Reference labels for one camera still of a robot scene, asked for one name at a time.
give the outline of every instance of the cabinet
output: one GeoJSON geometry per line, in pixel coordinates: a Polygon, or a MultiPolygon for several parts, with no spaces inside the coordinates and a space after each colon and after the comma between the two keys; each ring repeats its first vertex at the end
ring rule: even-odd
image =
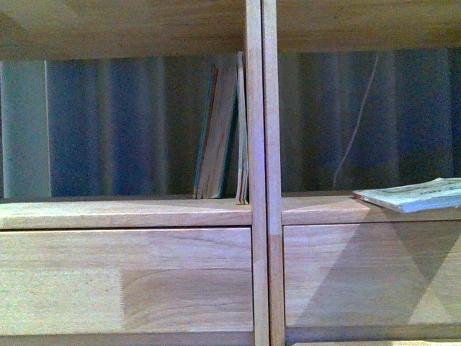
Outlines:
{"type": "MultiPolygon", "coordinates": [[[[460,4],[290,0],[262,4],[273,345],[459,338],[460,291],[458,284],[452,285],[461,277],[455,264],[460,260],[459,211],[402,216],[327,192],[301,191],[282,198],[277,68],[279,52],[459,47],[460,4]],[[447,311],[451,313],[444,319],[447,311]]],[[[290,125],[294,133],[302,132],[298,130],[302,124],[290,125]]]]}
{"type": "Polygon", "coordinates": [[[0,343],[460,338],[460,212],[282,198],[277,70],[279,50],[459,47],[460,22],[458,1],[3,1],[0,60],[244,50],[251,205],[1,204],[0,343]]]}
{"type": "Polygon", "coordinates": [[[0,205],[0,343],[268,345],[260,2],[5,2],[0,28],[2,61],[244,51],[251,170],[250,206],[181,196],[0,205]]]}

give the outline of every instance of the drawer front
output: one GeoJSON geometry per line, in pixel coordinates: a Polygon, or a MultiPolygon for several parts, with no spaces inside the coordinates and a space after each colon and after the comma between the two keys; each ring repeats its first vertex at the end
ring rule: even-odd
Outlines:
{"type": "Polygon", "coordinates": [[[0,233],[0,334],[250,332],[250,229],[0,233]]]}
{"type": "Polygon", "coordinates": [[[287,327],[430,325],[443,337],[461,322],[460,234],[459,221],[286,226],[287,327]]]}

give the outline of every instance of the wood grain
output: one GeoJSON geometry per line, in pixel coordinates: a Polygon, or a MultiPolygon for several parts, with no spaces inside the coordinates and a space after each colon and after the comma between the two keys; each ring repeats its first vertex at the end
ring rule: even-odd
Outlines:
{"type": "Polygon", "coordinates": [[[460,346],[456,341],[299,342],[293,346],[460,346]]]}
{"type": "Polygon", "coordinates": [[[251,207],[223,200],[1,203],[0,229],[251,225],[251,207]]]}
{"type": "Polygon", "coordinates": [[[0,60],[233,53],[245,2],[0,1],[0,60]]]}
{"type": "Polygon", "coordinates": [[[252,332],[250,229],[0,232],[0,334],[252,332]]]}
{"type": "Polygon", "coordinates": [[[284,52],[461,45],[459,1],[279,0],[277,8],[284,52]]]}
{"type": "Polygon", "coordinates": [[[282,208],[283,225],[461,220],[461,208],[403,214],[348,195],[285,197],[282,199],[282,208]]]}
{"type": "Polygon", "coordinates": [[[267,205],[260,0],[246,0],[245,28],[249,200],[253,211],[251,243],[253,252],[254,344],[256,346],[269,346],[267,205]]]}
{"type": "Polygon", "coordinates": [[[461,326],[460,222],[286,226],[284,246],[287,327],[461,326]]]}
{"type": "Polygon", "coordinates": [[[282,183],[280,169],[279,74],[277,7],[263,0],[264,129],[266,144],[267,233],[269,257],[269,318],[272,346],[285,345],[285,294],[282,249],[282,183]]]}
{"type": "Polygon", "coordinates": [[[287,328],[286,345],[297,342],[330,342],[357,340],[440,340],[443,330],[445,340],[460,338],[461,324],[427,324],[400,326],[347,326],[287,328]]]}
{"type": "Polygon", "coordinates": [[[252,332],[33,335],[2,337],[2,346],[252,346],[252,332]]]}

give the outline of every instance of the open book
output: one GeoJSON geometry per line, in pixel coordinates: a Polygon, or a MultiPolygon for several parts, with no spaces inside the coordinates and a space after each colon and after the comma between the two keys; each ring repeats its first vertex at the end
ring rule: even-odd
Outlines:
{"type": "Polygon", "coordinates": [[[243,54],[234,68],[212,68],[202,122],[193,198],[220,198],[223,194],[234,115],[238,114],[237,204],[248,204],[249,158],[246,127],[243,54]]]}
{"type": "Polygon", "coordinates": [[[461,206],[461,178],[437,178],[389,189],[357,190],[353,196],[401,213],[461,206]]]}

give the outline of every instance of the cable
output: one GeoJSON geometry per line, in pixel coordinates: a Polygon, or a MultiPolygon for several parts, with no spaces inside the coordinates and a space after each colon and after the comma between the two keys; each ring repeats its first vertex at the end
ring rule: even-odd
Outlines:
{"type": "Polygon", "coordinates": [[[379,60],[380,60],[380,52],[377,52],[376,58],[375,58],[375,64],[373,65],[372,74],[370,76],[370,80],[368,81],[368,86],[367,86],[367,89],[365,90],[365,94],[363,95],[362,104],[360,105],[360,111],[357,117],[357,123],[355,125],[354,132],[352,133],[351,140],[349,141],[349,145],[347,146],[346,152],[344,153],[343,158],[338,165],[338,168],[334,172],[332,190],[336,189],[336,182],[338,180],[339,172],[341,171],[341,168],[343,167],[343,164],[346,161],[347,156],[349,155],[349,152],[351,151],[352,145],[354,144],[355,137],[357,135],[357,132],[359,131],[360,121],[362,120],[363,109],[365,108],[365,102],[367,101],[368,94],[370,93],[370,89],[373,84],[373,79],[375,78],[377,63],[379,60]]]}

